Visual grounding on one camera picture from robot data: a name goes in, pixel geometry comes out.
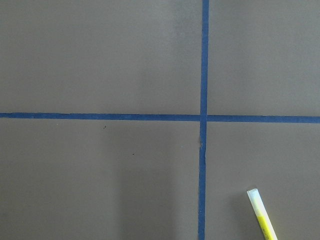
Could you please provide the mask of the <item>yellow highlighter pen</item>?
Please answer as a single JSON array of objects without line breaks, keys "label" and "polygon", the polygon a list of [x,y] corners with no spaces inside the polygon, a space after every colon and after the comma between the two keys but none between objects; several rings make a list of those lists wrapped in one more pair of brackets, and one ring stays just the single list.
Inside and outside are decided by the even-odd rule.
[{"label": "yellow highlighter pen", "polygon": [[249,201],[252,205],[253,211],[256,215],[257,221],[261,228],[262,234],[266,240],[277,240],[269,215],[266,211],[265,205],[257,188],[247,191]]}]

